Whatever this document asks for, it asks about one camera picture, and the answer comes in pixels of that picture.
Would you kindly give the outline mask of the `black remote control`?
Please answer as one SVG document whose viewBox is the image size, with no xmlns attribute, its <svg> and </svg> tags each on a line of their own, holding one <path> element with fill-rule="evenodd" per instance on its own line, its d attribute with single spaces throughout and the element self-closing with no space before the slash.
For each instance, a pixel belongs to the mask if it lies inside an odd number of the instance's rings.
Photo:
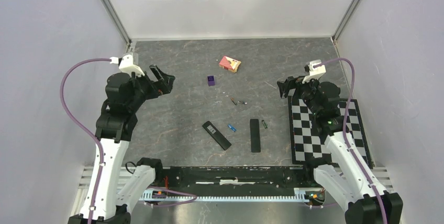
<svg viewBox="0 0 444 224">
<path fill-rule="evenodd" d="M 231 143 L 210 121 L 206 121 L 202 127 L 224 151 L 231 147 Z"/>
<path fill-rule="evenodd" d="M 258 119 L 250 119 L 250 141 L 251 141 L 251 152 L 260 153 L 261 143 L 260 143 L 260 127 Z"/>
</svg>

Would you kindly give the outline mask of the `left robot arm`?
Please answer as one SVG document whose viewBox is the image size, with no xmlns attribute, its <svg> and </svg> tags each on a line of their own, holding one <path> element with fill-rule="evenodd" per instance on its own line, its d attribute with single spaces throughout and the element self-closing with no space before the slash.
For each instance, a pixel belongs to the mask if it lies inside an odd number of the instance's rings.
<svg viewBox="0 0 444 224">
<path fill-rule="evenodd" d="M 137 110 L 145 101 L 169 94 L 175 81 L 175 76 L 156 65 L 151 65 L 150 70 L 155 81 L 137 66 L 107 79 L 107 98 L 92 135 L 96 143 L 92 179 L 80 213 L 71 216 L 69 223 L 130 223 L 131 213 L 146 188 L 164 181 L 161 160 L 141 158 L 130 179 L 118 189 L 123 158 L 138 122 Z"/>
</svg>

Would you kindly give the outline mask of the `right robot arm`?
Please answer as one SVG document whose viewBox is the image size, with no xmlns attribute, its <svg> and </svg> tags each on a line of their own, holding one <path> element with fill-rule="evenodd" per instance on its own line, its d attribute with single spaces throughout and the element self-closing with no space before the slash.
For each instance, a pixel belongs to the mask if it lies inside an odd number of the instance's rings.
<svg viewBox="0 0 444 224">
<path fill-rule="evenodd" d="M 340 88 L 316 79 L 304 83 L 303 76 L 290 76 L 277 86 L 282 98 L 293 91 L 292 100 L 307 106 L 314 128 L 343 173 L 340 176 L 324 158 L 311 158 L 302 172 L 304 183 L 326 189 L 343 210 L 346 223 L 400 223 L 403 201 L 380 183 L 360 155 L 347 129 L 347 114 L 339 108 Z"/>
</svg>

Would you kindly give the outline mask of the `purple toy block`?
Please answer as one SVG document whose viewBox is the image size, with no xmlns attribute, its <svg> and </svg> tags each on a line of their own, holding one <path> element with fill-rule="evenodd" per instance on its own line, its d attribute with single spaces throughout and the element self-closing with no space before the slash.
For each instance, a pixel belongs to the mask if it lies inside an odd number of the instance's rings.
<svg viewBox="0 0 444 224">
<path fill-rule="evenodd" d="M 207 77 L 208 86 L 215 86 L 215 77 L 213 75 Z"/>
</svg>

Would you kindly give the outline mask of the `red white small box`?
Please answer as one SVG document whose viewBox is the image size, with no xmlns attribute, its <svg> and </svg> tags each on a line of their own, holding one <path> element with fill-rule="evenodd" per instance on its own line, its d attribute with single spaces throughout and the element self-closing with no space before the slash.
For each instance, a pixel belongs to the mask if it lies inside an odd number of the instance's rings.
<svg viewBox="0 0 444 224">
<path fill-rule="evenodd" d="M 230 58 L 228 56 L 223 56 L 218 65 L 222 69 L 228 70 L 232 73 L 236 73 L 239 66 L 241 65 L 241 61 Z"/>
</svg>

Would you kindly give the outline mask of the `checkerboard calibration board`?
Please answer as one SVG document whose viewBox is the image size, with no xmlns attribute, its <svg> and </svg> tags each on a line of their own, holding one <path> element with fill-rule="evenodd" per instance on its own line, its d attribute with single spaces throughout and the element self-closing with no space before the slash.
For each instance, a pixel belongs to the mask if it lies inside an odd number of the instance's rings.
<svg viewBox="0 0 444 224">
<path fill-rule="evenodd" d="M 319 132 L 312 125 L 313 114 L 300 99 L 293 100 L 292 96 L 287 97 L 290 143 L 292 153 L 292 163 L 303 165 L 311 158 L 324 158 L 334 167 L 338 167 L 337 159 L 333 158 L 327 150 L 324 140 L 319 138 Z M 352 99 L 347 113 L 347 131 L 352 135 L 354 143 L 369 168 L 374 164 L 370 155 L 367 138 L 359 111 L 357 100 Z"/>
</svg>

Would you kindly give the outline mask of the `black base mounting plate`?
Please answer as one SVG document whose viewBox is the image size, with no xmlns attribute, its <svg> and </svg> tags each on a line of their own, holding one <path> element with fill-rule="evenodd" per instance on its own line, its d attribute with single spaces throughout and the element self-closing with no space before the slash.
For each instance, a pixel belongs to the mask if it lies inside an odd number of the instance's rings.
<svg viewBox="0 0 444 224">
<path fill-rule="evenodd" d="M 301 166 L 171 166 L 153 186 L 196 196 L 292 196 L 323 187 Z"/>
</svg>

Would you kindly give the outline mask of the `left aluminium corner post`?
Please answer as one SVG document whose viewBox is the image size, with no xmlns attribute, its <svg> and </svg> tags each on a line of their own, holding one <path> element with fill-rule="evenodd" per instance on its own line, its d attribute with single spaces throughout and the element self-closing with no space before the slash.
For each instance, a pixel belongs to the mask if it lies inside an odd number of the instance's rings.
<svg viewBox="0 0 444 224">
<path fill-rule="evenodd" d="M 126 45 L 131 44 L 131 38 L 128 35 L 128 32 L 126 31 L 123 23 L 121 22 L 115 8 L 113 7 L 111 0 L 101 0 L 104 8 L 106 9 L 107 13 L 109 14 L 112 22 L 114 23 L 115 27 L 117 28 L 120 36 L 124 40 Z"/>
</svg>

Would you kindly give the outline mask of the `aluminium corner post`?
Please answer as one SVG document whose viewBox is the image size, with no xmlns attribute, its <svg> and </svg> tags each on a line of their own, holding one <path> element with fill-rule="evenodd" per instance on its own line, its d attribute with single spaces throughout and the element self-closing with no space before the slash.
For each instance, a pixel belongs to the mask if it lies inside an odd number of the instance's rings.
<svg viewBox="0 0 444 224">
<path fill-rule="evenodd" d="M 361 0 L 351 0 L 348 8 L 346 9 L 345 14 L 343 15 L 343 17 L 338 25 L 338 27 L 336 28 L 334 34 L 331 37 L 334 44 L 337 44 L 338 39 L 340 38 L 343 31 L 345 30 L 345 27 L 347 26 L 349 20 L 351 19 L 352 15 L 356 11 L 360 2 L 361 2 Z"/>
<path fill-rule="evenodd" d="M 126 31 L 123 23 L 121 22 L 115 8 L 113 7 L 111 0 L 101 0 L 104 8 L 106 9 L 107 13 L 109 14 L 112 22 L 114 23 L 115 27 L 117 28 L 120 36 L 124 40 L 126 45 L 131 44 L 131 38 L 128 35 L 128 32 Z"/>
</svg>

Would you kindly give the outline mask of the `right aluminium corner post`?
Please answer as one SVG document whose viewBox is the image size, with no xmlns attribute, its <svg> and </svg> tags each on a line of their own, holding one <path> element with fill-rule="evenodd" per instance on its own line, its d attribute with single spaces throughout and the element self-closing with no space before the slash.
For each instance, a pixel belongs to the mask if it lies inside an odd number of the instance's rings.
<svg viewBox="0 0 444 224">
<path fill-rule="evenodd" d="M 345 14 L 343 15 L 343 17 L 338 25 L 338 27 L 336 28 L 334 34 L 331 37 L 334 44 L 337 44 L 338 39 L 340 38 L 343 31 L 345 30 L 345 27 L 347 26 L 349 20 L 351 19 L 352 15 L 356 11 L 360 2 L 361 2 L 361 0 L 351 0 L 348 8 L 346 9 Z"/>
</svg>

